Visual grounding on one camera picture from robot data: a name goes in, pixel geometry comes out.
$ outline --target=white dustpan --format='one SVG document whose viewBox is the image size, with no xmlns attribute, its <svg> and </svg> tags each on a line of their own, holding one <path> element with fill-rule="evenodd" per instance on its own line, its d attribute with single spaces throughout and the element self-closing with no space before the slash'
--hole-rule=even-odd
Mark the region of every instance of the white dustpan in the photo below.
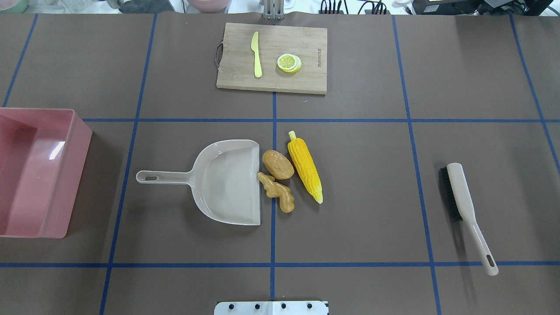
<svg viewBox="0 0 560 315">
<path fill-rule="evenodd" d="M 198 208 L 229 224 L 260 225 L 259 144 L 253 140 L 213 143 L 198 155 L 190 172 L 141 170 L 140 184 L 189 185 Z"/>
</svg>

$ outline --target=blue grid line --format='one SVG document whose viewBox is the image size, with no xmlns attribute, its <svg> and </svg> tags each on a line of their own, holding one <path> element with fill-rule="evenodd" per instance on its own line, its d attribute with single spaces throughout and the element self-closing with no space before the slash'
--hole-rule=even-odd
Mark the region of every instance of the blue grid line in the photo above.
<svg viewBox="0 0 560 315">
<path fill-rule="evenodd" d="M 2 107 L 6 107 L 8 105 L 8 99 L 10 98 L 10 94 L 12 94 L 13 84 L 16 82 L 17 74 L 20 71 L 21 62 L 24 60 L 25 52 L 27 51 L 27 46 L 29 46 L 29 41 L 31 41 L 31 36 L 33 34 L 33 31 L 35 30 L 35 25 L 37 24 L 38 17 L 39 15 L 36 13 L 35 17 L 33 18 L 31 28 L 29 29 L 27 39 L 25 40 L 24 48 L 21 50 L 20 59 L 17 61 L 16 69 L 13 72 L 12 81 L 10 81 L 10 86 L 8 87 L 8 91 L 6 92 L 6 97 L 4 97 L 4 103 L 2 103 Z"/>
<path fill-rule="evenodd" d="M 146 53 L 146 62 L 144 64 L 144 73 L 142 75 L 142 83 L 140 85 L 140 92 L 138 94 L 138 105 L 136 107 L 136 116 L 134 119 L 134 126 L 132 128 L 132 135 L 130 137 L 130 146 L 128 149 L 127 166 L 124 171 L 123 188 L 120 193 L 119 209 L 116 213 L 115 229 L 113 231 L 113 241 L 111 243 L 111 252 L 109 254 L 109 266 L 107 267 L 107 274 L 105 275 L 105 285 L 103 287 L 103 295 L 101 297 L 101 306 L 99 308 L 99 315 L 103 315 L 105 312 L 105 303 L 107 301 L 107 293 L 109 292 L 109 283 L 111 280 L 111 265 L 113 264 L 113 259 L 115 257 L 116 240 L 119 235 L 120 218 L 123 213 L 124 196 L 127 191 L 128 184 L 128 174 L 130 173 L 130 163 L 132 161 L 132 152 L 134 150 L 134 142 L 136 140 L 136 131 L 138 129 L 138 120 L 140 118 L 140 110 L 142 109 L 142 99 L 144 97 L 144 87 L 146 85 L 146 77 L 148 75 L 148 67 L 150 65 L 150 55 L 152 52 L 153 35 L 156 30 L 157 14 L 153 15 L 152 21 L 152 31 L 150 33 L 150 41 L 148 42 L 148 51 Z"/>
<path fill-rule="evenodd" d="M 84 118 L 85 122 L 134 122 L 135 118 Z M 540 119 L 461 118 L 139 118 L 139 122 L 234 122 L 234 123 L 540 123 Z M 560 119 L 545 119 L 558 123 Z"/>
<path fill-rule="evenodd" d="M 391 16 L 393 20 L 393 33 L 395 35 L 395 46 L 396 46 L 396 57 L 399 62 L 399 72 L 400 72 L 400 83 L 403 88 L 403 99 L 404 99 L 404 107 L 407 111 L 407 119 L 408 119 L 408 133 L 410 134 L 410 144 L 412 146 L 412 157 L 414 159 L 414 168 L 416 170 L 416 182 L 418 185 L 418 195 L 420 197 L 420 207 L 422 208 L 422 220 L 424 221 L 424 233 L 426 235 L 426 245 L 428 248 L 428 258 L 430 259 L 430 271 L 432 274 L 432 286 L 433 286 L 433 296 L 435 298 L 436 303 L 436 311 L 438 315 L 441 315 L 441 304 L 440 304 L 440 294 L 437 287 L 437 278 L 436 278 L 436 268 L 433 265 L 433 253 L 432 253 L 432 242 L 430 240 L 430 228 L 428 227 L 428 216 L 426 214 L 426 205 L 424 204 L 424 192 L 422 189 L 422 178 L 420 176 L 420 168 L 418 166 L 418 155 L 416 153 L 416 142 L 414 140 L 414 130 L 412 128 L 412 117 L 410 116 L 410 107 L 408 104 L 408 93 L 407 93 L 407 84 L 404 78 L 404 70 L 403 70 L 403 60 L 400 54 L 400 45 L 399 45 L 399 35 L 396 28 L 396 19 L 395 16 Z"/>
<path fill-rule="evenodd" d="M 560 261 L 496 261 L 498 266 L 560 266 Z M 224 263 L 66 263 L 2 262 L 0 268 L 270 268 L 268 262 Z M 480 261 L 440 262 L 275 262 L 275 268 L 482 267 Z"/>
<path fill-rule="evenodd" d="M 519 52 L 519 58 L 521 59 L 521 65 L 523 66 L 523 70 L 525 71 L 525 76 L 527 77 L 527 82 L 529 83 L 529 87 L 531 88 L 531 94 L 533 95 L 533 100 L 535 101 L 535 106 L 537 111 L 539 112 L 539 117 L 541 124 L 543 125 L 544 134 L 548 140 L 548 146 L 550 147 L 550 151 L 552 152 L 552 158 L 554 159 L 554 163 L 556 164 L 556 170 L 558 174 L 560 174 L 560 162 L 558 161 L 558 156 L 556 155 L 556 150 L 554 149 L 554 144 L 552 143 L 552 139 L 550 138 L 550 133 L 548 132 L 547 123 L 544 120 L 543 111 L 540 108 L 539 98 L 536 96 L 535 87 L 533 86 L 533 81 L 531 80 L 531 76 L 529 75 L 529 70 L 527 69 L 527 64 L 525 64 L 525 58 L 523 57 L 523 51 L 521 50 L 521 45 L 519 43 L 519 38 L 517 37 L 517 29 L 515 28 L 515 21 L 514 16 L 510 14 L 510 23 L 511 23 L 511 30 L 514 32 L 515 44 L 517 45 L 517 52 Z"/>
<path fill-rule="evenodd" d="M 276 150 L 277 132 L 276 92 L 272 92 L 272 150 Z M 276 199 L 271 198 L 270 202 L 270 300 L 274 301 L 276 281 Z"/>
</svg>

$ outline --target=brush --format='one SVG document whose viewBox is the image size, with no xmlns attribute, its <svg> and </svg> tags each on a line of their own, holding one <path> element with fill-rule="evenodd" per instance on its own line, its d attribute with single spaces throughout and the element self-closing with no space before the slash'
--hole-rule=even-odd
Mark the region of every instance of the brush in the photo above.
<svg viewBox="0 0 560 315">
<path fill-rule="evenodd" d="M 464 221 L 474 238 L 482 266 L 490 276 L 498 274 L 496 261 L 482 236 L 474 215 L 473 200 L 470 198 L 469 186 L 466 184 L 463 166 L 459 163 L 448 164 L 441 169 L 445 191 L 449 200 L 449 215 L 453 220 Z"/>
</svg>

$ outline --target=gray cloth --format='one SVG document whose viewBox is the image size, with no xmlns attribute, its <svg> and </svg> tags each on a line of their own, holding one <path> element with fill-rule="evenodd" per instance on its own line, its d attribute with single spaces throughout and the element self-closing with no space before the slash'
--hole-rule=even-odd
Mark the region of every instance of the gray cloth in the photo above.
<svg viewBox="0 0 560 315">
<path fill-rule="evenodd" d="M 122 13 L 161 13 L 175 11 L 169 0 L 131 0 L 120 6 Z"/>
</svg>

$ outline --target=black bristles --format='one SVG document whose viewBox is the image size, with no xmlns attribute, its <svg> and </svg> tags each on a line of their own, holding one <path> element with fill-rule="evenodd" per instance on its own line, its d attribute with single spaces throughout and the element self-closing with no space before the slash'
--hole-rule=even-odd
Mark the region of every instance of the black bristles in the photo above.
<svg viewBox="0 0 560 315">
<path fill-rule="evenodd" d="M 453 221 L 461 221 L 463 217 L 459 213 L 457 208 L 457 202 L 455 201 L 455 196 L 453 195 L 453 188 L 451 187 L 451 181 L 449 181 L 449 173 L 447 168 L 440 169 L 441 173 L 441 183 L 443 185 L 442 197 L 444 198 L 444 204 L 449 211 L 449 216 Z"/>
</svg>

